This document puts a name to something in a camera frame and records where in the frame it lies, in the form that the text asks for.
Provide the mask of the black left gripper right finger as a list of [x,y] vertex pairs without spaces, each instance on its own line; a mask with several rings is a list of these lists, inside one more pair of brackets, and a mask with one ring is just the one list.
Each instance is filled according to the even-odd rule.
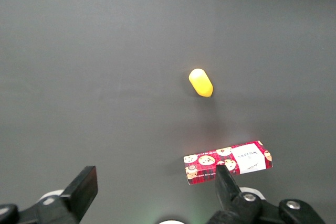
[[261,199],[251,192],[242,192],[225,165],[216,166],[216,195],[222,207],[207,221],[217,223],[256,223],[261,213]]

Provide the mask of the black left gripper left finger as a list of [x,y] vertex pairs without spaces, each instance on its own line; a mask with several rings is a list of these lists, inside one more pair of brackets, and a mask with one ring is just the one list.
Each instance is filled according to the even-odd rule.
[[86,166],[61,194],[49,194],[36,205],[38,223],[79,223],[98,193],[97,170]]

